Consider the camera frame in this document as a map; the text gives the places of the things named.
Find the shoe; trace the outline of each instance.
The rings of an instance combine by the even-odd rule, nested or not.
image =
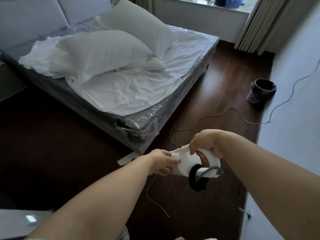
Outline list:
[[[130,235],[126,226],[124,226],[123,231],[119,234],[116,240],[130,240]]]

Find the gray headboard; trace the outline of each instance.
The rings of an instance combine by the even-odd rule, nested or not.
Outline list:
[[[0,50],[77,30],[111,8],[111,0],[0,0]]]

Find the plastic mattress cover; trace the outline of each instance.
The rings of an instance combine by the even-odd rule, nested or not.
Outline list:
[[[170,26],[170,28],[186,33],[194,32],[174,26]],[[64,30],[54,36],[65,36],[75,32],[77,31]],[[13,71],[22,73],[24,79],[31,81],[124,145],[143,154],[198,78],[206,71],[208,60],[214,53],[219,38],[209,34],[203,35],[208,38],[207,46],[188,73],[181,78],[182,84],[158,104],[127,116],[118,116],[97,110],[75,93],[64,78],[53,79],[19,65],[17,61],[21,56],[30,52],[35,40],[2,52]]]

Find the black trash can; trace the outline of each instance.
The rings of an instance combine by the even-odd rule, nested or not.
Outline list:
[[[264,105],[276,93],[277,86],[270,80],[257,79],[251,83],[247,101],[254,105]]]

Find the wooden floor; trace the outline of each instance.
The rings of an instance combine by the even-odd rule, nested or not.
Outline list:
[[[170,149],[174,125],[191,128],[202,116],[237,109],[251,122],[261,111],[246,102],[250,83],[269,78],[272,56],[254,56],[218,47],[201,77],[148,150]],[[244,122],[235,111],[204,118],[191,131],[180,132],[177,145],[190,142],[202,129],[238,133],[256,141],[259,126]],[[45,93],[27,89],[0,103],[0,188],[20,209],[58,208],[85,187],[119,168],[117,160],[130,153],[112,137]],[[144,188],[128,220],[131,239],[237,239],[246,190],[222,160],[225,173],[210,179],[207,190],[195,192],[188,179],[157,176],[149,197]],[[153,180],[150,176],[147,186]]]

